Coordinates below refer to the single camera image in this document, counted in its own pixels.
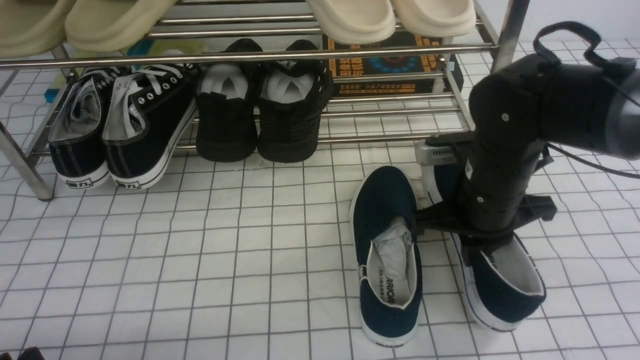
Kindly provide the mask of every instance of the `white tile floor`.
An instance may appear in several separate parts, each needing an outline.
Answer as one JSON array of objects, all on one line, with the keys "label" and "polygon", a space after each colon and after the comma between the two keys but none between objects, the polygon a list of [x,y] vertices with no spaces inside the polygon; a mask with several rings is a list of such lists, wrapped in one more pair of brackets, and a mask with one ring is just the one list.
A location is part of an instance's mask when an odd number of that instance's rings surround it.
[{"label": "white tile floor", "polygon": [[[586,47],[549,45],[571,63]],[[638,41],[603,45],[606,56],[640,58]],[[516,57],[530,50],[522,44]],[[468,97],[490,62],[460,58]],[[0,99],[0,120],[20,144],[41,123],[42,94],[55,75],[21,72]],[[460,123],[449,116],[331,120],[323,133],[437,129]],[[579,154],[640,170],[638,162]],[[39,346],[47,360],[640,357],[640,181],[561,156],[529,188],[551,194],[559,213],[518,232],[547,284],[543,307],[513,334],[468,321],[450,242],[429,233],[420,238],[418,335],[395,350],[373,345],[360,328],[347,208],[363,176],[385,164],[403,169],[427,205],[406,143],[321,147],[286,166],[257,155],[235,164],[174,158],[144,192],[112,184],[71,192],[45,160],[38,168],[56,184],[49,203],[36,200],[0,156],[0,351]]]}]

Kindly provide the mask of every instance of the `slipper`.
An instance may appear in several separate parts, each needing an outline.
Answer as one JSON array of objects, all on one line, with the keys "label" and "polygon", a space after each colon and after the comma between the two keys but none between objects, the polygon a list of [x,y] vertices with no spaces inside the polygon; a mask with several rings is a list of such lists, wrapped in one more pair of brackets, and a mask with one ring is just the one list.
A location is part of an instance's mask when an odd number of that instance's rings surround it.
[{"label": "slipper", "polygon": [[455,37],[476,27],[473,0],[392,0],[405,29],[428,37]]},{"label": "slipper", "polygon": [[0,0],[0,57],[45,53],[65,39],[75,0]]},{"label": "slipper", "polygon": [[307,0],[324,33],[343,44],[371,44],[390,37],[396,17],[388,0]]},{"label": "slipper", "polygon": [[77,0],[65,28],[69,43],[87,51],[135,44],[177,0]]}]

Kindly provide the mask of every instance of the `navy blue canvas shoe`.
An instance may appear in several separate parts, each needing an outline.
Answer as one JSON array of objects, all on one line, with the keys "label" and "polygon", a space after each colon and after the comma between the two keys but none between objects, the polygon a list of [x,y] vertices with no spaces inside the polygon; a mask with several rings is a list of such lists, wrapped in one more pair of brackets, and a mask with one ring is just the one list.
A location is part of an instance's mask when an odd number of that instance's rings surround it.
[{"label": "navy blue canvas shoe", "polygon": [[[423,167],[422,183],[431,201],[436,204],[451,199],[461,174],[457,164]],[[462,267],[463,299],[478,324],[496,331],[513,331],[546,299],[545,284],[517,235],[509,245],[492,252],[469,252],[467,264],[460,237],[451,237]]]},{"label": "navy blue canvas shoe", "polygon": [[362,181],[349,211],[362,329],[379,345],[404,345],[415,335],[422,298],[411,184],[399,169],[381,167]]}]

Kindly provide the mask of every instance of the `canvas shoe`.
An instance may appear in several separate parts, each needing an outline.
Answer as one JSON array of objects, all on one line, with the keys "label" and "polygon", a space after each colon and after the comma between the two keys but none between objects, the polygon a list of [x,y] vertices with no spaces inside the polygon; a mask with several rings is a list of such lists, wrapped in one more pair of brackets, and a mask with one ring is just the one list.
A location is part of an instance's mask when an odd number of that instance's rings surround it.
[{"label": "canvas shoe", "polygon": [[[423,167],[425,191],[431,201],[435,204],[451,199],[460,175],[457,164]],[[452,240],[462,267],[463,299],[478,324],[496,331],[513,331],[546,299],[545,284],[517,235],[509,245],[493,252],[467,249],[467,263],[464,237],[452,234]]]},{"label": "canvas shoe", "polygon": [[422,265],[415,212],[409,180],[390,166],[374,170],[362,181],[349,208],[362,329],[386,347],[404,345],[418,327]]},{"label": "canvas shoe", "polygon": [[58,177],[71,189],[98,186],[109,178],[100,135],[107,121],[113,84],[129,67],[86,69],[71,89],[49,132]]},{"label": "canvas shoe", "polygon": [[160,180],[193,120],[198,73],[191,64],[167,64],[118,78],[102,141],[119,187],[146,189]]}]

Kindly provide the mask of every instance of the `white wall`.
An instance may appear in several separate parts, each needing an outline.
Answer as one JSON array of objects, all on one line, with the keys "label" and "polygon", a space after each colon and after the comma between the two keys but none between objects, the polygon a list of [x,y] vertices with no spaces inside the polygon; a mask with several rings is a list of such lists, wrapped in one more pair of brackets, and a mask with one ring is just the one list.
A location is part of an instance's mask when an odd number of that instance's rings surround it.
[{"label": "white wall", "polygon": [[[478,0],[500,32],[508,0]],[[533,40],[538,31],[555,22],[574,20],[598,31],[603,39],[640,38],[639,0],[531,0],[520,39]],[[553,40],[573,40],[567,32]]]}]

